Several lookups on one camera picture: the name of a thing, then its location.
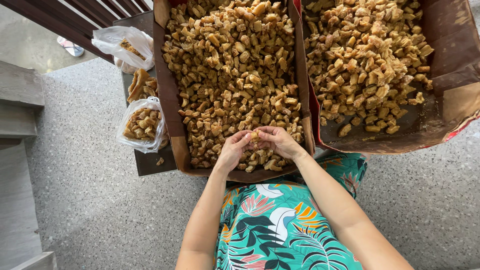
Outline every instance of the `wooden table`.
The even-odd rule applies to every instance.
[[[153,37],[153,12],[148,11],[141,14],[137,14],[132,17],[117,20],[113,22],[113,25],[118,26],[133,26],[141,31],[144,31],[147,35]],[[156,77],[155,66],[148,71],[150,76]],[[122,72],[123,90],[125,91],[125,102],[127,102],[128,87],[132,84],[133,75]],[[144,154],[138,150],[135,150],[135,160],[137,162],[138,176],[151,175],[156,173],[170,172],[177,170],[175,158],[173,157],[172,146],[168,143],[167,146],[160,149],[158,153]],[[165,162],[157,166],[156,163],[162,157]]]

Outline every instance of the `terrazzo floor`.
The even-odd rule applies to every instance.
[[[108,62],[45,74],[43,89],[38,137],[25,142],[43,251],[63,270],[174,269],[206,178],[137,176],[133,150],[115,142],[126,105]],[[357,201],[415,269],[480,267],[479,153],[476,121],[445,144],[369,162]]]

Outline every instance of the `cardboard box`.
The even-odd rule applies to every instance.
[[[301,3],[305,6],[312,1],[316,0]],[[317,144],[343,152],[400,154],[445,142],[480,117],[480,42],[468,0],[419,2],[423,9],[422,32],[435,49],[429,56],[434,90],[424,92],[426,101],[421,105],[401,106],[408,113],[397,120],[400,130],[395,134],[366,132],[359,125],[340,138],[337,132],[344,124],[328,121],[328,126],[319,125],[320,106],[315,104],[311,89],[310,110]],[[305,26],[304,36],[309,35]],[[344,123],[352,117],[346,116]]]
[[[169,3],[167,0],[155,0],[154,3],[155,22],[153,25],[153,39],[156,77],[160,85],[158,95],[178,169],[193,176],[209,176],[212,169],[194,169],[190,164],[191,157],[186,140],[188,133],[186,125],[182,123],[182,117],[178,114],[178,110],[181,109],[180,91],[175,82],[175,75],[168,69],[168,65],[164,62],[162,57],[163,52],[160,49],[165,42],[165,26],[169,20],[170,7],[181,3],[186,3],[186,1],[172,1]],[[288,7],[288,15],[295,25],[295,70],[297,77],[296,82],[299,86],[300,102],[302,103],[302,126],[305,138],[303,146],[310,155],[313,155],[315,144],[312,134],[312,122],[310,120],[311,114],[309,111],[310,93],[308,89],[305,50],[303,48],[303,31],[300,22],[300,15],[294,7],[293,0],[288,0],[286,4]],[[255,169],[251,173],[234,169],[228,177],[231,181],[255,183],[294,172],[296,170],[297,167],[295,165],[284,167],[281,172],[266,171],[262,167]]]

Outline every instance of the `green floral dress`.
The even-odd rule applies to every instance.
[[[361,154],[334,153],[318,163],[353,197],[367,169]],[[214,269],[357,270],[299,173],[225,193]]]

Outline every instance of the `clear plastic bag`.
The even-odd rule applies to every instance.
[[[131,118],[136,110],[148,108],[152,110],[159,110],[162,115],[162,119],[158,123],[155,133],[155,140],[138,140],[129,139],[123,135],[123,131],[127,126],[128,120]],[[147,99],[136,100],[128,106],[125,111],[120,125],[117,130],[117,142],[133,147],[134,149],[142,153],[157,153],[158,149],[163,148],[168,143],[167,129],[165,128],[165,119],[163,117],[162,107],[160,101],[156,97],[148,97]]]
[[[114,56],[115,65],[123,72],[133,74],[139,68],[149,70],[154,66],[153,38],[135,27],[112,26],[93,31],[92,44],[103,53]],[[126,39],[145,60],[120,46]]]

